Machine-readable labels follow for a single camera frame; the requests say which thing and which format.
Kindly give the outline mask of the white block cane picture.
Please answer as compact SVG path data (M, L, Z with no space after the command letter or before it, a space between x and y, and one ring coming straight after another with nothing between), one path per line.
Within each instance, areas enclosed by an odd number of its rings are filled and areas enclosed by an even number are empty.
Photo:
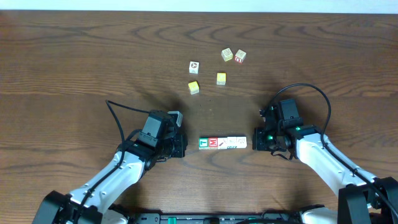
M218 138L217 139L217 149L227 149L228 148L228 138Z

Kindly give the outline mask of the white block airplane picture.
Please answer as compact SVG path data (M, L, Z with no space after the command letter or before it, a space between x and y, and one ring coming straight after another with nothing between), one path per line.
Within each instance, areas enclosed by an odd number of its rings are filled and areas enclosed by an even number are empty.
M244 149L247 147L247 138L246 136L241 136L236 138L236 146L239 149Z

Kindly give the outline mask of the green letter L block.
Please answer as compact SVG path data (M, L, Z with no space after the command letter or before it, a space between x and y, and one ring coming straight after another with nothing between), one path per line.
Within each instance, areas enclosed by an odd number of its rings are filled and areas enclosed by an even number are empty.
M198 140L198 148L199 148L199 150L207 150L207 149L209 149L208 138L200 138Z

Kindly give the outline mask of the white block green N side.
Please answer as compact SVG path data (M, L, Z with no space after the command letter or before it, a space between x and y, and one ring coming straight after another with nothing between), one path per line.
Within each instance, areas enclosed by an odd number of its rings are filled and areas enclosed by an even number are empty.
M227 148L235 149L237 148L237 137L227 137Z

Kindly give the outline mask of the red letter M block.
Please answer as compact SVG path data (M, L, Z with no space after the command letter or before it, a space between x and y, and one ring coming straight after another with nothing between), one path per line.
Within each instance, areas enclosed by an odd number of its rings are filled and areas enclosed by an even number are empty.
M209 147L209 149L217 149L218 148L218 138L208 138L208 147Z

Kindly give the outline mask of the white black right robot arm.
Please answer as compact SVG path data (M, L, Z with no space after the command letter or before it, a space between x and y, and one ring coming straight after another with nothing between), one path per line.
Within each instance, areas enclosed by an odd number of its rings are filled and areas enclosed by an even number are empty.
M323 205L301 209L301 223L397 223L397 181L378 178L339 151L315 125L306 125L294 100L263 110L264 126L253 134L253 149L273 156L289 152L309 166L338 197L338 209Z

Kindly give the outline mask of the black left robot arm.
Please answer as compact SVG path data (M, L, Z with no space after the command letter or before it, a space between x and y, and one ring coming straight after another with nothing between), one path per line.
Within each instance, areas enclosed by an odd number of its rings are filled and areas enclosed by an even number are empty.
M184 157L187 137L179 131L182 119L179 111L150 111L144 127L124 139L106 167L69 194L50 192L33 222L131 223L132 217L114 202L157 163Z

